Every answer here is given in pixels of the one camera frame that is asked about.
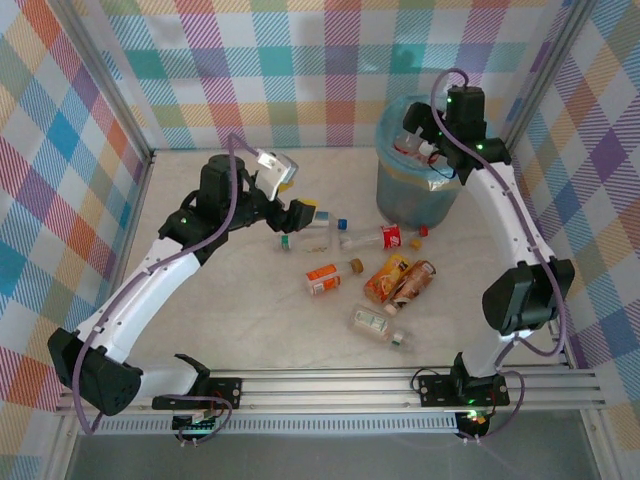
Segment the purple cable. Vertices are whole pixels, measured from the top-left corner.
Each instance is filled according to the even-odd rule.
[[[451,141],[451,143],[453,143],[456,147],[458,147],[464,153],[470,155],[472,158],[480,162],[480,164],[487,171],[489,171],[489,173],[491,173],[491,175],[500,184],[500,187],[502,187],[504,192],[506,192],[507,198],[509,198],[509,200],[511,201],[511,204],[513,205],[513,209],[515,210],[516,215],[520,220],[520,224],[522,225],[522,228],[525,232],[527,241],[531,246],[531,250],[533,251],[533,254],[536,256],[536,259],[538,260],[538,262],[540,262],[540,266],[544,270],[544,273],[547,275],[547,278],[549,279],[549,283],[551,283],[553,296],[558,306],[558,324],[560,326],[560,337],[558,338],[558,343],[556,344],[555,348],[550,352],[545,352],[543,350],[538,349],[537,347],[529,343],[529,341],[524,338],[520,338],[519,341],[522,342],[529,350],[531,350],[534,353],[537,353],[538,355],[541,355],[543,357],[553,357],[554,355],[558,355],[562,351],[562,348],[564,347],[564,343],[567,339],[566,312],[565,312],[564,300],[562,299],[562,292],[560,290],[560,285],[558,285],[556,277],[553,275],[553,272],[549,268],[549,265],[547,265],[547,262],[545,261],[544,257],[540,253],[540,249],[536,245],[534,234],[529,228],[529,225],[527,224],[527,220],[524,216],[524,212],[520,208],[520,205],[518,204],[518,201],[515,195],[513,194],[513,192],[511,191],[511,188],[509,187],[507,182],[500,176],[500,174],[496,171],[495,168],[493,168],[493,166],[489,162],[487,162],[484,158],[478,155],[478,153],[474,152],[473,150],[468,148],[466,145],[464,145],[462,142],[460,142],[460,140],[458,140],[449,130],[447,130],[447,127],[444,125],[444,122],[438,116],[438,110],[436,108],[436,93],[437,93],[438,85],[440,84],[442,79],[447,75],[449,75],[450,73],[458,73],[462,75],[462,77],[464,78],[465,87],[469,83],[469,76],[466,74],[464,70],[461,70],[459,68],[450,68],[442,72],[440,75],[438,75],[438,78],[436,78],[436,81],[433,85],[433,89],[431,90],[431,113],[433,115],[433,119],[435,120],[436,124],[440,128],[440,131],[442,131],[442,133]]]
[[[194,245],[193,247],[182,250],[181,252],[176,253],[175,255],[171,255],[170,257],[167,257],[163,260],[160,260],[158,263],[153,264],[151,267],[148,268],[149,273],[140,272],[135,277],[133,277],[129,281],[129,283],[127,283],[124,287],[120,289],[120,292],[118,292],[118,294],[115,296],[113,301],[111,301],[111,303],[109,303],[109,305],[104,309],[104,312],[102,313],[102,315],[94,325],[93,329],[91,330],[91,333],[89,334],[84,344],[80,348],[80,352],[78,353],[78,357],[76,358],[76,362],[73,366],[73,375],[71,377],[71,392],[73,395],[73,403],[76,410],[76,415],[78,416],[78,420],[80,421],[80,426],[82,427],[82,430],[84,431],[85,434],[92,435],[98,428],[98,425],[100,424],[100,420],[102,419],[102,413],[99,413],[96,419],[93,421],[93,425],[89,425],[87,416],[85,415],[84,409],[82,408],[82,398],[80,397],[80,372],[82,370],[82,364],[84,363],[84,359],[87,356],[87,352],[89,351],[89,347],[91,346],[96,336],[98,335],[98,331],[100,330],[100,328],[109,320],[109,315],[113,313],[115,308],[120,304],[120,302],[122,302],[125,296],[127,296],[131,292],[131,290],[138,284],[140,280],[142,280],[144,277],[152,275],[153,272],[155,272],[158,268],[166,265],[167,263],[170,263],[180,257],[184,257],[185,255],[189,255],[202,247],[206,247],[210,243],[216,241],[220,237],[220,235],[222,235],[227,230],[227,228],[229,227],[229,224],[231,224],[231,221],[233,220],[233,215],[235,213],[236,205],[238,203],[238,174],[237,174],[236,156],[233,149],[234,139],[240,144],[240,146],[244,147],[244,149],[247,150],[249,153],[253,155],[258,155],[257,150],[247,145],[246,142],[235,133],[231,133],[227,137],[227,148],[229,150],[229,163],[231,165],[231,205],[229,206],[229,212],[227,212],[227,216],[224,219],[224,222],[222,223],[222,225],[220,225],[220,228],[218,228],[218,230],[216,230],[215,233],[211,235],[209,238]]]
[[[216,433],[218,433],[220,430],[222,430],[224,427],[226,427],[227,423],[229,423],[229,420],[231,420],[231,413],[233,412],[233,405],[231,405],[231,402],[229,402],[228,400],[225,400],[224,398],[221,398],[221,397],[207,397],[207,396],[189,396],[189,395],[165,395],[165,397],[172,398],[174,400],[193,400],[193,401],[196,401],[196,402],[222,403],[225,407],[227,407],[227,416],[225,417],[224,422],[222,422],[211,433],[208,433],[206,436],[202,437],[201,439],[193,440],[192,444],[193,444],[194,447],[197,447],[198,445],[200,445],[200,444],[202,444],[204,442],[208,442],[209,440],[211,440],[213,437],[215,437]],[[180,440],[182,442],[182,445],[185,445],[187,443],[187,441],[182,436],[182,432],[183,431],[184,431],[183,428],[178,430],[178,440]]]

